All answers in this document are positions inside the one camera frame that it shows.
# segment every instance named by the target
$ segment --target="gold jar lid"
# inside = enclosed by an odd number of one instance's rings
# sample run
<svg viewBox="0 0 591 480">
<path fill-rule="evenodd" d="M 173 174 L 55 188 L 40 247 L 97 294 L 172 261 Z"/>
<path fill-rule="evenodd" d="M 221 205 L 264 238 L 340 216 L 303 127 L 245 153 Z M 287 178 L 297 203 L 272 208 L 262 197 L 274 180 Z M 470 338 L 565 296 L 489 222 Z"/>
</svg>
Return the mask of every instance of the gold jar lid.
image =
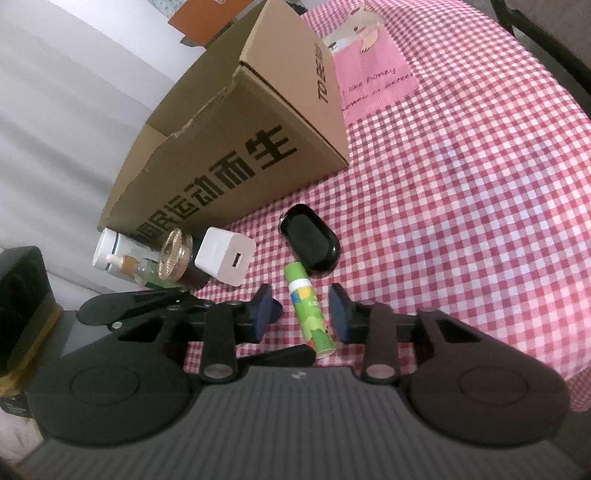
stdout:
<svg viewBox="0 0 591 480">
<path fill-rule="evenodd" d="M 162 280 L 179 281 L 189 267 L 192 252 L 193 237 L 180 228 L 172 230 L 160 251 L 158 276 Z"/>
</svg>

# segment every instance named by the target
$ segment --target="white jar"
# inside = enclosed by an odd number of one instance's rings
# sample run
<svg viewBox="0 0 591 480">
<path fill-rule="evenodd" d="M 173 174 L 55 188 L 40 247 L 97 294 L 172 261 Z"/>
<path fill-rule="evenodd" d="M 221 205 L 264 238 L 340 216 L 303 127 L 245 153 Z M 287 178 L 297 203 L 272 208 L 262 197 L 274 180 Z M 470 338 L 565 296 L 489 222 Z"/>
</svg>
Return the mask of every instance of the white jar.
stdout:
<svg viewBox="0 0 591 480">
<path fill-rule="evenodd" d="M 100 235 L 99 243 L 96 245 L 95 256 L 92 259 L 92 266 L 99 270 L 104 270 L 114 277 L 130 281 L 129 277 L 121 273 L 116 265 L 109 263 L 107 255 L 117 255 L 119 257 L 126 255 L 136 260 L 149 258 L 155 262 L 160 260 L 159 252 L 155 252 L 150 247 L 146 247 L 132 238 L 121 235 L 109 228 L 105 228 Z"/>
</svg>

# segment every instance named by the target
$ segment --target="red and white gingham tablecloth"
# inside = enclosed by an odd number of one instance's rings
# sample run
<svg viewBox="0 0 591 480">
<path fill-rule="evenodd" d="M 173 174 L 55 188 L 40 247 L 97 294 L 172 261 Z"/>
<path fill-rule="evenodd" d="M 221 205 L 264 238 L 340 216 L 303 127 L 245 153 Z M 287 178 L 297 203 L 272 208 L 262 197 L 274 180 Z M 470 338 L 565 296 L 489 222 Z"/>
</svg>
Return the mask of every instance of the red and white gingham tablecloth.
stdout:
<svg viewBox="0 0 591 480">
<path fill-rule="evenodd" d="M 306 15 L 321 36 L 356 6 L 333 1 Z M 366 0 L 420 87 L 348 129 L 350 167 L 229 229 L 257 243 L 246 284 L 210 283 L 214 301 L 249 299 L 270 283 L 285 309 L 260 345 L 302 343 L 277 231 L 306 203 L 335 231 L 342 256 L 313 284 L 324 311 L 331 283 L 352 299 L 413 314 L 438 307 L 555 368 L 565 379 L 591 364 L 591 122 L 519 42 L 460 0 Z M 360 367 L 362 346 L 339 345 L 320 365 Z M 401 350 L 410 368 L 411 349 Z M 200 344 L 186 370 L 197 371 Z M 571 385 L 591 405 L 591 375 Z"/>
</svg>

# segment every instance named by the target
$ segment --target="green glue stick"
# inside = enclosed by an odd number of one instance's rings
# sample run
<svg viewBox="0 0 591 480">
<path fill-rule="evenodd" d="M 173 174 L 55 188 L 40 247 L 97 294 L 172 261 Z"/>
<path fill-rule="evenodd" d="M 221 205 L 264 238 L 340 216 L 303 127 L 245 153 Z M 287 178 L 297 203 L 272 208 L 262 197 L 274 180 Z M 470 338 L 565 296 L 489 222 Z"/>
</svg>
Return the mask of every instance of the green glue stick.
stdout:
<svg viewBox="0 0 591 480">
<path fill-rule="evenodd" d="M 326 329 L 324 316 L 306 269 L 301 263 L 293 262 L 286 265 L 283 272 L 304 341 L 316 351 L 316 358 L 333 354 L 336 350 L 335 343 Z"/>
</svg>

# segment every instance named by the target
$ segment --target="white charger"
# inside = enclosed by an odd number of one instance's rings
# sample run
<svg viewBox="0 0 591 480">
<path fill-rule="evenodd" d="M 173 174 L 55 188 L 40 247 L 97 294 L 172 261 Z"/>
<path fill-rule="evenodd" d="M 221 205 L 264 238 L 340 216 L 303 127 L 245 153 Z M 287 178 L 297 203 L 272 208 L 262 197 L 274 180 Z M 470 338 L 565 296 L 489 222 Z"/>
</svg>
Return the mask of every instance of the white charger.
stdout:
<svg viewBox="0 0 591 480">
<path fill-rule="evenodd" d="M 213 278 L 239 287 L 244 282 L 255 250 L 256 242 L 252 238 L 210 227 L 203 237 L 194 263 Z"/>
</svg>

